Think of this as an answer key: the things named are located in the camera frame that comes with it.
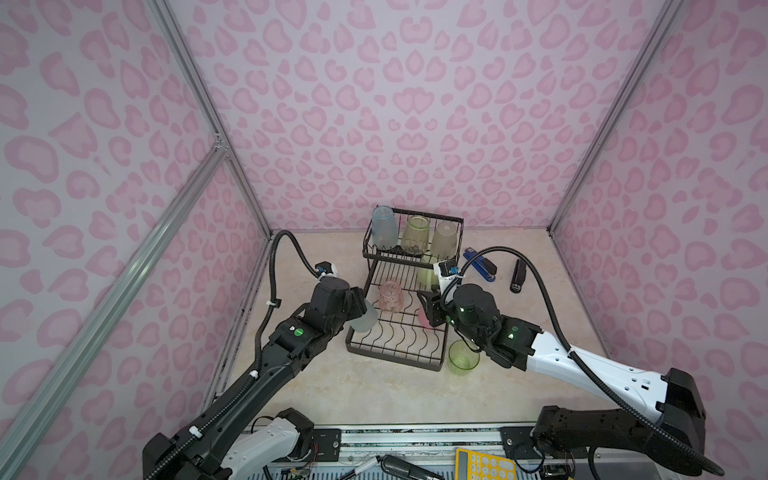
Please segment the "light green transparent cup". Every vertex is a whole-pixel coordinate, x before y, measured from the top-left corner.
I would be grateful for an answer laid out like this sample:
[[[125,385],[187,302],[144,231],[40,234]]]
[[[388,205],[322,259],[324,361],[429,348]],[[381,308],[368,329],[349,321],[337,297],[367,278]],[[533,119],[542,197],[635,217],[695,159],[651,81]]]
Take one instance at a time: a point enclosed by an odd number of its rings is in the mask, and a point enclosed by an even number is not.
[[[429,247],[430,221],[421,215],[408,218],[405,232],[401,239],[403,250],[410,255],[422,255]]]

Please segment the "teal textured plastic cup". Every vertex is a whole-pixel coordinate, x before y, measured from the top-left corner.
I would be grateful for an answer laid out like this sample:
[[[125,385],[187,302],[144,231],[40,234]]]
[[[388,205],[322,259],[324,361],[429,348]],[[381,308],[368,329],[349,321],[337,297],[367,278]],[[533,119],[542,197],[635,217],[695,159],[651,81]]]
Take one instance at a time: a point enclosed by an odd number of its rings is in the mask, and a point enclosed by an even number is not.
[[[374,208],[371,241],[379,250],[390,250],[398,244],[398,225],[391,207],[380,205]]]

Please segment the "solid pink plastic cup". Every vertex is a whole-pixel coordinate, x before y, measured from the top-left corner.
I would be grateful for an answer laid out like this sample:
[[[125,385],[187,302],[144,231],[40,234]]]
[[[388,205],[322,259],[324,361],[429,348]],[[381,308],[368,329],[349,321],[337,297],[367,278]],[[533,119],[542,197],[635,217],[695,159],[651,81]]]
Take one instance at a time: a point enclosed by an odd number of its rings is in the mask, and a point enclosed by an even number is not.
[[[424,329],[432,329],[429,319],[422,308],[417,310],[417,320]]]

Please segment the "bright green transparent cup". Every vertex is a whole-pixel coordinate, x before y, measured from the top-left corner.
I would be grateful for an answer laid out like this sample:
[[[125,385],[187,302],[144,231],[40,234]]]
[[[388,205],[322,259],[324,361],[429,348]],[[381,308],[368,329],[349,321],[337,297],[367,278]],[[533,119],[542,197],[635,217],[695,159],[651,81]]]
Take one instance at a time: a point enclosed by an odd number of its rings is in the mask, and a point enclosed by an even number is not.
[[[470,348],[464,341],[458,340],[449,346],[448,359],[451,373],[465,376],[478,366],[480,353]]]

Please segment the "pink transparent cup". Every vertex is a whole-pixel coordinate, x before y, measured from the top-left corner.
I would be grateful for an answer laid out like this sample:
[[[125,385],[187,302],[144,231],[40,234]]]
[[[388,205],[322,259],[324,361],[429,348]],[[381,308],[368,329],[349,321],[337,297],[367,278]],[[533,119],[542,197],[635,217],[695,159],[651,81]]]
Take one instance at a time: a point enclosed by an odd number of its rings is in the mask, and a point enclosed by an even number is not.
[[[379,287],[379,308],[382,312],[396,313],[403,308],[404,294],[400,284],[388,280]]]

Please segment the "pale green frosted cup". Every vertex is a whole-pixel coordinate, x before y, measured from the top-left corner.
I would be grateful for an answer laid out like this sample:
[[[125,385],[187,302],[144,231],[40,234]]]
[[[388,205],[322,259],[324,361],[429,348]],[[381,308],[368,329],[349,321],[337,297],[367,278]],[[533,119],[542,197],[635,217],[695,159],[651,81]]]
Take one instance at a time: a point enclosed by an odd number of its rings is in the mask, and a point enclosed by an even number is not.
[[[459,225],[453,221],[440,221],[432,239],[431,255],[438,260],[452,258],[458,246]]]

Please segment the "white mug green handle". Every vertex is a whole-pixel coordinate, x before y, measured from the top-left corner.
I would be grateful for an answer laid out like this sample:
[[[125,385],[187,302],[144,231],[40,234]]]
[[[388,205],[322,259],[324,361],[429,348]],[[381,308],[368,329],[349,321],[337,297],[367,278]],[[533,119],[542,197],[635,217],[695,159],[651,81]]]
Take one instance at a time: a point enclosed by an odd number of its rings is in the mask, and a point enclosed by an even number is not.
[[[426,259],[427,266],[417,269],[417,278],[421,290],[432,291],[434,288],[439,288],[439,280],[434,270],[434,265],[437,262],[436,257],[429,256]]]

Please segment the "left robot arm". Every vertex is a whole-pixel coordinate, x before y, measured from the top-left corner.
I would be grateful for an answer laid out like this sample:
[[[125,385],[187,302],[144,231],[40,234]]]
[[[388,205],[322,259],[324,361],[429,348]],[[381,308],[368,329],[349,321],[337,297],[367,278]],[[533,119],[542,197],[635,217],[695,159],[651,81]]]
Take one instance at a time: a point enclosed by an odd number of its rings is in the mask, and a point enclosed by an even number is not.
[[[220,398],[171,437],[156,434],[142,452],[146,479],[244,479],[281,458],[309,457],[313,423],[294,409],[254,436],[242,433],[263,407],[338,335],[367,312],[363,291],[322,278],[311,300],[280,322],[251,366]]]

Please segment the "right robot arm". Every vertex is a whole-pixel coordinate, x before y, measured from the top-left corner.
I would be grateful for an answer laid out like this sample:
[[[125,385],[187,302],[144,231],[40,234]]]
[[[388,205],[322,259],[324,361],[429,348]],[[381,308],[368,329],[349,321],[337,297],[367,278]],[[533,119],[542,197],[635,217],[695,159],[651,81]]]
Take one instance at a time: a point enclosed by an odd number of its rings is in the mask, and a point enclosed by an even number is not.
[[[546,375],[614,403],[598,410],[543,407],[530,433],[540,452],[627,450],[682,475],[722,474],[704,454],[706,412],[690,374],[641,370],[568,348],[540,326],[502,314],[474,284],[459,286],[447,300],[433,291],[417,298],[431,325],[452,327],[500,367]]]

